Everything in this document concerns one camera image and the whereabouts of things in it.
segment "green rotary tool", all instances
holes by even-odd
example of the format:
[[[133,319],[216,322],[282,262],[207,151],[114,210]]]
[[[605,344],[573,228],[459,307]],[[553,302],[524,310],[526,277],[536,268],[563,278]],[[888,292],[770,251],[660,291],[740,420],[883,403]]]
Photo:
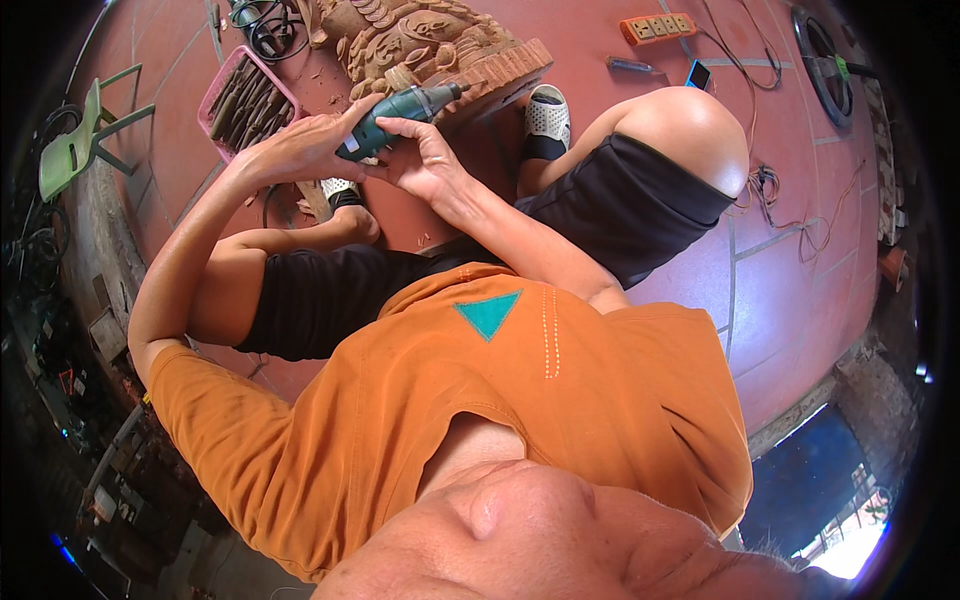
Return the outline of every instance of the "green rotary tool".
[[[336,155],[357,162],[369,158],[399,136],[387,133],[376,126],[376,117],[400,117],[429,123],[438,112],[454,100],[460,100],[470,84],[443,84],[437,87],[416,87],[384,98],[365,114],[353,128]]]

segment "person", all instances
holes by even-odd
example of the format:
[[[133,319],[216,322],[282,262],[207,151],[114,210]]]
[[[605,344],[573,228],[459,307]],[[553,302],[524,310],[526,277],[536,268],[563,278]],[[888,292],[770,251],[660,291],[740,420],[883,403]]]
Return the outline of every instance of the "person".
[[[129,346],[156,414],[244,541],[315,597],[827,597],[823,571],[722,547],[753,481],[715,326],[624,293],[743,187],[730,113],[666,88],[568,148],[563,95],[542,86],[514,207],[431,125],[380,118],[408,138],[381,164],[336,157],[381,98],[237,155],[136,299]],[[462,251],[370,246],[377,222],[335,180],[367,177],[428,203]],[[218,241],[257,189],[297,180],[324,180],[330,221]],[[329,360],[289,406],[185,334]]]

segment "mobile phone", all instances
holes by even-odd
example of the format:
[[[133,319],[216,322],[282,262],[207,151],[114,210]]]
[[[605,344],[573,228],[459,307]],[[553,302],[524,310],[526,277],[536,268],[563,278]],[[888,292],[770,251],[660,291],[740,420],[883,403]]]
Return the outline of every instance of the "mobile phone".
[[[686,76],[686,84],[684,85],[687,87],[699,87],[706,91],[708,81],[710,81],[709,69],[703,66],[699,60],[695,60],[693,66],[690,67],[690,74]]]

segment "knee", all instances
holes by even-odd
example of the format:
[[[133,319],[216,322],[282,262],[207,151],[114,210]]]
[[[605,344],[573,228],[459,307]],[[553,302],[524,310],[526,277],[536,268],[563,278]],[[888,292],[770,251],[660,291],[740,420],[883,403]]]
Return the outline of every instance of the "knee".
[[[734,198],[747,181],[747,138],[720,102],[694,87],[665,87],[621,105],[614,130],[654,148]]]

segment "electrical outlet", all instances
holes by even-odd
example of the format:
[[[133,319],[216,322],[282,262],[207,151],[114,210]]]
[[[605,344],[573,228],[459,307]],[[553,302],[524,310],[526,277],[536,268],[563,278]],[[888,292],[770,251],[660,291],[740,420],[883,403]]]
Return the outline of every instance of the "electrical outlet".
[[[690,24],[686,22],[686,19],[678,14],[673,15],[673,22],[677,24],[677,29],[682,32],[690,31]]]
[[[666,36],[666,28],[663,27],[663,21],[658,16],[651,16],[647,18],[650,21],[650,27],[654,28],[654,34],[657,36]]]
[[[620,33],[631,46],[643,46],[665,39],[692,36],[697,33],[697,26],[686,12],[671,12],[624,19],[620,21]]]
[[[666,28],[668,34],[678,34],[680,28],[677,27],[677,24],[674,22],[673,17],[669,14],[665,15],[663,18],[663,27]]]
[[[634,33],[640,39],[649,39],[650,37],[656,37],[654,35],[654,30],[650,27],[650,23],[646,19],[638,19],[633,21],[630,26],[634,28]]]

